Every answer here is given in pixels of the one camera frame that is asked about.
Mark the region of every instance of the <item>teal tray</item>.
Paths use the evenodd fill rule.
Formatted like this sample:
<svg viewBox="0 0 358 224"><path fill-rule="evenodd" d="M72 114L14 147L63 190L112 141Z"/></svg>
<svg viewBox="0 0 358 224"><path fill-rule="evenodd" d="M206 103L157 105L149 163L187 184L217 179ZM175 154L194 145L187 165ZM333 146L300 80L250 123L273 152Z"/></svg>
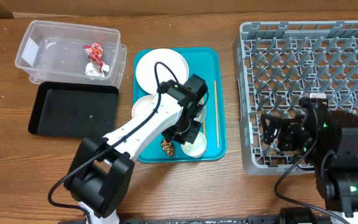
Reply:
<svg viewBox="0 0 358 224"><path fill-rule="evenodd" d="M150 50L142 50L135 57L135 65ZM138 160L141 162L187 162L187 161L211 161L222 158L227 150L226 139L226 122L224 120L223 91L221 70L219 67L218 54L209 47L193 47L172 49L181 54L189 65L189 74L196 74L206 81L209 92L209 100L206 104L206 152L200 158L192 158L187 156L181 149L180 144L174 142L175 155L169 157L161 149L162 135L158 136L154 141L140 154ZM136 81L134 69L134 103L147 93L139 86ZM215 94L214 81L216 80L216 95L218 98L218 116L219 116L219 147L216 139L216 118L215 118Z"/></svg>

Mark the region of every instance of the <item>candy wrapper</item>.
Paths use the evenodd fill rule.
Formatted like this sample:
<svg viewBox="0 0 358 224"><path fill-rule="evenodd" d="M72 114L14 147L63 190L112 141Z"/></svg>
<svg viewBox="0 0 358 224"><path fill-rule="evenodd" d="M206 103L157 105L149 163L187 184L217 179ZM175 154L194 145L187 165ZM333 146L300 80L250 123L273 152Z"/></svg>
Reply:
<svg viewBox="0 0 358 224"><path fill-rule="evenodd" d="M102 45L98 42L92 45L85 45L84 50L91 61L87 64L85 73L90 76L104 77L103 71L108 72L110 67L102 62Z"/></svg>

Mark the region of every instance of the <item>brown food item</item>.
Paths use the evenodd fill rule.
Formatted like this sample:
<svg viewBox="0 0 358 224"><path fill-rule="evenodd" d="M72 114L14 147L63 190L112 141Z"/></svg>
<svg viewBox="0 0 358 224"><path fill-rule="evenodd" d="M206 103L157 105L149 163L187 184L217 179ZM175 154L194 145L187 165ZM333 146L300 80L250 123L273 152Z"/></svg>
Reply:
<svg viewBox="0 0 358 224"><path fill-rule="evenodd" d="M173 157L175 155L175 148L172 145L172 142L167 142L165 139L161 142L162 150L164 150L165 153L169 157Z"/></svg>

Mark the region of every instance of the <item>white label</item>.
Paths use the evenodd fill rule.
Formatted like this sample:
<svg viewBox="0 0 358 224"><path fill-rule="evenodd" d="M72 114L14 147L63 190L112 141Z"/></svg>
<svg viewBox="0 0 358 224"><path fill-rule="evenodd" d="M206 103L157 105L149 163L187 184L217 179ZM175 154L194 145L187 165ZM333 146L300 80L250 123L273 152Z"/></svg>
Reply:
<svg viewBox="0 0 358 224"><path fill-rule="evenodd" d="M34 40L29 37L27 43L25 44L22 58L27 63L29 63L31 67L34 64L35 56L37 56L38 49L39 46L34 42Z"/></svg>

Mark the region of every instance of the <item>chopstick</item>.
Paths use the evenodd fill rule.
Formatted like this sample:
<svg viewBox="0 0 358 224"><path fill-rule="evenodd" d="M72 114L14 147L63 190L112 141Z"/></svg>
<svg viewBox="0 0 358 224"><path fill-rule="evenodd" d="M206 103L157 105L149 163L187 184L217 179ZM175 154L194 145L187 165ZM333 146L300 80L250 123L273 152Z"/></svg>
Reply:
<svg viewBox="0 0 358 224"><path fill-rule="evenodd" d="M204 136L206 137L205 118L204 118L204 121L203 121L203 134L204 134Z"/></svg>
<svg viewBox="0 0 358 224"><path fill-rule="evenodd" d="M216 97L216 81L214 81L214 90L215 90L215 117L216 117L216 142L218 143L219 148L219 123L218 123L218 98Z"/></svg>

